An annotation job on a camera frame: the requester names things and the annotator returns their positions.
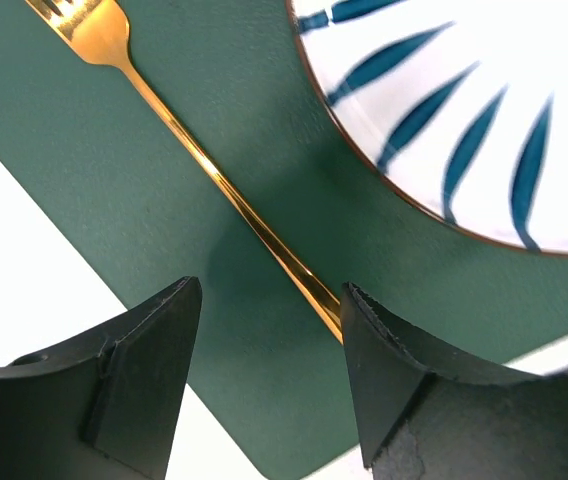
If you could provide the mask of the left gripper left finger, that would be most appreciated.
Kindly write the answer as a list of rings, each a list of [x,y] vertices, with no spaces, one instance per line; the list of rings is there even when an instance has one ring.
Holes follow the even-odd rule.
[[[162,479],[202,304],[184,277],[0,367],[0,479]]]

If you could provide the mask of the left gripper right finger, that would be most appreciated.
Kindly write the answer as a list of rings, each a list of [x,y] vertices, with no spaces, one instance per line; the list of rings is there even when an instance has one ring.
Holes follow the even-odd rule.
[[[362,459],[377,479],[568,479],[568,368],[492,363],[342,290]]]

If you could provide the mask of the green placemat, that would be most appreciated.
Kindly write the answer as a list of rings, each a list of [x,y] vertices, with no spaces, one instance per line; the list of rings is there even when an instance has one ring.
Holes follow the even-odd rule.
[[[280,1],[127,1],[136,65],[330,288],[351,281],[494,362],[568,364],[568,258],[491,246],[396,196],[318,102]],[[116,70],[0,1],[0,360],[181,276],[203,307],[190,385],[249,475],[357,475],[342,348]]]

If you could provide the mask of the white plate with black stripes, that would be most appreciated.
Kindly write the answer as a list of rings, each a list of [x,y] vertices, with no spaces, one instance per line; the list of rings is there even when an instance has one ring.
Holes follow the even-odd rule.
[[[568,1],[291,1],[357,155],[419,210],[568,256]]]

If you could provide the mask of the gold fork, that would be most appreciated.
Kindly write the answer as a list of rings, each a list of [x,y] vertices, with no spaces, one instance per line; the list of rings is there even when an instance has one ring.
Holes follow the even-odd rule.
[[[120,5],[112,0],[28,0],[27,4],[83,61],[113,67],[123,73],[258,236],[333,336],[342,342],[340,302],[336,295],[262,220],[133,65],[129,49],[130,23]]]

